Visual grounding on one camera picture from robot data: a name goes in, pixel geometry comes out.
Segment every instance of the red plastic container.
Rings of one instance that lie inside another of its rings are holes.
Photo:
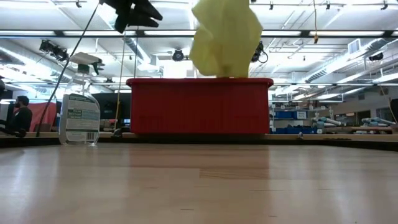
[[[131,132],[267,134],[269,78],[132,78]]]

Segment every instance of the yellow plastic bag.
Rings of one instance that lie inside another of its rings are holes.
[[[202,75],[248,77],[262,27],[247,0],[200,0],[190,58]]]

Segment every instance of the clear plastic bottle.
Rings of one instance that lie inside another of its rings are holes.
[[[61,144],[94,146],[100,137],[100,105],[81,80],[69,82],[63,94],[59,140]]]

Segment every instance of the ceiling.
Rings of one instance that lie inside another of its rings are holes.
[[[396,30],[398,28],[396,25],[398,1],[396,0],[316,0],[316,20],[312,2],[313,0],[274,1],[273,10],[270,10],[270,1],[257,0],[255,4],[251,4],[251,9],[264,30],[314,30],[315,23],[320,30]],[[330,9],[326,9],[328,2],[331,4]],[[198,25],[190,10],[196,4],[196,0],[158,0],[151,1],[151,3],[164,18],[159,21],[159,27],[156,30],[194,30]],[[385,3],[388,4],[388,8],[381,10]],[[81,8],[76,7],[75,2],[71,0],[0,0],[0,21],[6,21],[0,24],[0,30],[83,30],[93,13],[96,1],[80,1],[80,4]],[[106,5],[100,6],[88,30],[112,30],[115,18],[116,15],[112,8]],[[154,28],[129,27],[128,29],[149,30]],[[32,61],[40,60],[40,64],[60,72],[62,67],[57,65],[54,58],[39,51],[42,39],[48,39],[54,44],[68,49],[69,53],[78,40],[56,37],[2,38],[0,46]],[[148,70],[144,67],[136,67],[141,63],[136,63],[134,51],[124,45],[122,38],[83,39],[76,52],[92,54],[102,58],[105,63],[100,76],[92,77],[91,82],[104,82],[109,77],[118,82],[121,73],[123,75],[122,82],[132,77],[159,77],[161,68],[172,63],[171,54],[174,50],[182,49],[183,53],[188,55],[193,42],[190,37],[137,38],[134,40],[142,49],[140,53],[148,58],[157,59],[156,63],[152,63],[156,69],[151,67]],[[262,38],[265,52],[268,54],[268,61],[267,63],[252,63],[249,68],[249,76],[273,78],[277,83],[302,82],[303,77],[309,72],[344,54],[348,44],[354,40],[321,38],[317,44],[314,44],[313,39],[299,37]],[[322,77],[314,82],[336,83],[347,76],[394,60],[394,56],[396,58],[396,53],[398,53],[396,46],[397,44],[393,43],[381,49],[384,52],[384,59],[381,61],[355,60],[347,66],[331,72],[328,74],[328,78]],[[71,76],[76,72],[73,65],[69,66],[67,70]],[[105,88],[113,91],[118,86],[106,86]]]

